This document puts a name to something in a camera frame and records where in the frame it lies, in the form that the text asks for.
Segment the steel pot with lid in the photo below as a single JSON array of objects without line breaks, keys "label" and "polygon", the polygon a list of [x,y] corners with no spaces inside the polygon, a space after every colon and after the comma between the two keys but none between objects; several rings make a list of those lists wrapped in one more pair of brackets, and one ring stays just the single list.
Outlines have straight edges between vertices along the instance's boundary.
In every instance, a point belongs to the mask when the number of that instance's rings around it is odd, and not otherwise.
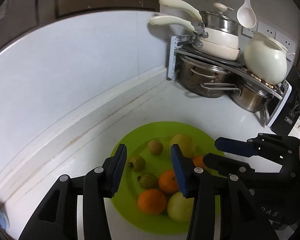
[{"label": "steel pot with lid", "polygon": [[200,11],[204,25],[210,29],[237,36],[239,24],[232,18],[224,15],[227,10],[233,11],[233,9],[222,3],[213,3],[212,6],[214,11]]}]

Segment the wall power sockets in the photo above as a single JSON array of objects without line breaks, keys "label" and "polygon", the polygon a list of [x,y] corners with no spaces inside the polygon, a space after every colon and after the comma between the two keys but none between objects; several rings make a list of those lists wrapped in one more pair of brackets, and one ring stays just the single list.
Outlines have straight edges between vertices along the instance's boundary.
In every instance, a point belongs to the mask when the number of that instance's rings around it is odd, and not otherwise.
[{"label": "wall power sockets", "polygon": [[252,38],[253,31],[267,35],[280,42],[288,50],[287,60],[290,62],[293,61],[296,52],[296,43],[288,36],[261,21],[258,21],[252,29],[242,28],[241,34]]}]

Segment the green apple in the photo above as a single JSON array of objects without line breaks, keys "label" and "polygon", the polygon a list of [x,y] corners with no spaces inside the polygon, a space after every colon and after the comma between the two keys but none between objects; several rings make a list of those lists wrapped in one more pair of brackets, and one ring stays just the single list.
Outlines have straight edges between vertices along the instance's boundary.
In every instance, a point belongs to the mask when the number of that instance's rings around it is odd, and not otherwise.
[{"label": "green apple", "polygon": [[176,192],[167,203],[168,216],[178,222],[189,222],[193,204],[194,198],[185,198],[181,192]]}]

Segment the white hanging ladle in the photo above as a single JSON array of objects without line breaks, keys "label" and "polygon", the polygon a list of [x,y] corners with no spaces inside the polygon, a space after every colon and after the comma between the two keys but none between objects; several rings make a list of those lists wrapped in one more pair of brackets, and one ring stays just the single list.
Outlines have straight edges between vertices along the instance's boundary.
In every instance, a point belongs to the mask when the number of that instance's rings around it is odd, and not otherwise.
[{"label": "white hanging ladle", "polygon": [[251,29],[256,25],[256,15],[251,6],[251,0],[244,0],[244,3],[237,11],[237,20],[239,24],[247,29]]}]

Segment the white ceramic pot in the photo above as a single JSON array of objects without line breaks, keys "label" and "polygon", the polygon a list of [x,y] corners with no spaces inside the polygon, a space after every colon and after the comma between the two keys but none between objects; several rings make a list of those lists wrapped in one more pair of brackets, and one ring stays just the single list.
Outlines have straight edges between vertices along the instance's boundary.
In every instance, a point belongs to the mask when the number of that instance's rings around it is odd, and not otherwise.
[{"label": "white ceramic pot", "polygon": [[279,41],[258,31],[253,31],[253,37],[243,51],[248,70],[270,85],[277,85],[285,79],[287,56],[294,54]]}]

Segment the green plate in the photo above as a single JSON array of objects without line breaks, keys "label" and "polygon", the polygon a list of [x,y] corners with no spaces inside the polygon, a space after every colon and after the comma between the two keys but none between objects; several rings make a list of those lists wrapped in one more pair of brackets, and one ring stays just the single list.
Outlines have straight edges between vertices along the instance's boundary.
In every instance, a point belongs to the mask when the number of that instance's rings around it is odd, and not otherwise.
[{"label": "green plate", "polygon": [[[220,156],[225,154],[215,148],[215,141],[202,130],[181,122],[160,121],[138,127],[131,131],[120,143],[127,146],[127,158],[142,156],[146,161],[145,168],[140,172],[132,171],[128,165],[122,175],[119,190],[111,199],[119,214],[137,228],[157,235],[178,235],[187,233],[188,222],[177,222],[162,213],[151,216],[143,213],[137,206],[139,194],[144,191],[137,177],[145,172],[152,173],[157,178],[165,171],[173,168],[170,158],[170,141],[176,134],[188,134],[196,144],[196,155],[213,153]],[[159,155],[150,154],[147,144],[158,140],[163,144]]]}]

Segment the corner pot rack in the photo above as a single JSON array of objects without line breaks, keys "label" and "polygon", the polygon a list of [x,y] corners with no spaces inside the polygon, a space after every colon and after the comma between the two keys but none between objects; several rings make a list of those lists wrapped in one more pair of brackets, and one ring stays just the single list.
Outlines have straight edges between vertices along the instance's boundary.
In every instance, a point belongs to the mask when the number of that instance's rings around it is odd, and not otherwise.
[{"label": "corner pot rack", "polygon": [[260,113],[263,126],[273,126],[292,92],[288,81],[269,85],[240,61],[222,60],[198,52],[191,41],[189,35],[171,37],[167,77],[206,98],[228,94],[244,110]]}]

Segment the cream saucepan lower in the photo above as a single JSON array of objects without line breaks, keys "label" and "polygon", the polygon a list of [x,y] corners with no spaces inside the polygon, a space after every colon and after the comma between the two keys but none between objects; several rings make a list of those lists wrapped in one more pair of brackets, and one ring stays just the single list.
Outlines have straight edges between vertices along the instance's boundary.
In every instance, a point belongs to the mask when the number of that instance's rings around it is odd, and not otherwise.
[{"label": "cream saucepan lower", "polygon": [[151,25],[180,25],[193,33],[192,46],[195,50],[220,59],[236,61],[239,58],[238,36],[224,31],[207,28],[207,37],[200,36],[190,21],[176,16],[154,16],[149,20]]}]

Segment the small tan fruit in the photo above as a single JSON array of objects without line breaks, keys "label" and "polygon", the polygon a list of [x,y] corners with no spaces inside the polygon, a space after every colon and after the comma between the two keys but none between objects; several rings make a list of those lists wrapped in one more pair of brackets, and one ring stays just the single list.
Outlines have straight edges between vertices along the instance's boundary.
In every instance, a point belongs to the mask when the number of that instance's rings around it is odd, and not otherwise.
[{"label": "small tan fruit", "polygon": [[163,144],[158,140],[151,140],[147,144],[147,148],[152,155],[159,155],[163,151]]}]

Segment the yellow green pear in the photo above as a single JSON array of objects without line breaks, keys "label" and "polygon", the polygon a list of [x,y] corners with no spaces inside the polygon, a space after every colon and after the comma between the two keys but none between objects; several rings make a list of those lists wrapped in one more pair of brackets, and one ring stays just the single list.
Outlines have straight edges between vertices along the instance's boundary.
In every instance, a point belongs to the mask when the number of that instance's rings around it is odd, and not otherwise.
[{"label": "yellow green pear", "polygon": [[170,145],[177,144],[183,156],[192,158],[196,153],[196,144],[188,134],[176,134],[170,141]]}]

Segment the small orange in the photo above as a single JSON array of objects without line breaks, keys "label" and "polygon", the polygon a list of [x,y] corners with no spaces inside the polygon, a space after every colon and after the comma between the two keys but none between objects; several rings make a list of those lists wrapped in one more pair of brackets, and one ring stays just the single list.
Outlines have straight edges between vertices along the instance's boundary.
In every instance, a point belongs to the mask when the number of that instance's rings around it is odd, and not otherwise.
[{"label": "small orange", "polygon": [[193,161],[195,167],[200,167],[200,168],[203,168],[203,169],[207,168],[207,166],[203,162],[203,156],[202,155],[193,156],[192,161]]}]

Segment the black knife block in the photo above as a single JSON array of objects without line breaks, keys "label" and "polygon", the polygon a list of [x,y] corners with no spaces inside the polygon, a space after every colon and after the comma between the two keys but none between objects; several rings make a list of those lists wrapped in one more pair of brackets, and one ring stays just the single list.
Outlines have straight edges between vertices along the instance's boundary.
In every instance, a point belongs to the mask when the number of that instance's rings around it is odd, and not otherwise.
[{"label": "black knife block", "polygon": [[289,74],[286,77],[287,82],[291,85],[292,91],[283,106],[281,112],[278,117],[270,127],[270,129],[277,135],[286,136],[289,135],[291,130],[293,129],[297,119],[300,114],[290,114],[293,110],[298,89],[297,89],[297,79],[300,77],[300,72],[297,70],[295,66],[292,66]]}]

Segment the large orange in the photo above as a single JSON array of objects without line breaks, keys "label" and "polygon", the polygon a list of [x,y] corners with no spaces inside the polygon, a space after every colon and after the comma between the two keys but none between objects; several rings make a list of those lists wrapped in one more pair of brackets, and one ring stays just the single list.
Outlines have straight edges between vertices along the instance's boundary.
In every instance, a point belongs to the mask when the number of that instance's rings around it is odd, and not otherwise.
[{"label": "large orange", "polygon": [[157,216],[166,209],[167,198],[158,189],[147,189],[140,193],[137,205],[143,213]]}]

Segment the orange tangerine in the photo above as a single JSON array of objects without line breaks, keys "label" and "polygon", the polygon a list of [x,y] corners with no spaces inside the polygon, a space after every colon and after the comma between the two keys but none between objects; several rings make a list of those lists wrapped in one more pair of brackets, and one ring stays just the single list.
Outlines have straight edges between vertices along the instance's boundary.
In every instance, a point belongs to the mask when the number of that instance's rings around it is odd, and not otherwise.
[{"label": "orange tangerine", "polygon": [[159,189],[167,194],[173,195],[179,191],[177,179],[173,170],[163,172],[158,180]]}]

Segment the green tomato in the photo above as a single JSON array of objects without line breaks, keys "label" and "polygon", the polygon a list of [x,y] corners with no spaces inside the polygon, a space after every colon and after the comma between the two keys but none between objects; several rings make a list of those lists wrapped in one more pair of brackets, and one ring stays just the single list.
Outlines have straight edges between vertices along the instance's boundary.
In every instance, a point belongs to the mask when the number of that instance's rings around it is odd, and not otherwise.
[{"label": "green tomato", "polygon": [[146,166],[146,161],[142,156],[134,156],[128,159],[128,167],[134,171],[142,171]]},{"label": "green tomato", "polygon": [[143,189],[155,189],[158,186],[157,177],[149,172],[139,175],[137,181]]}]

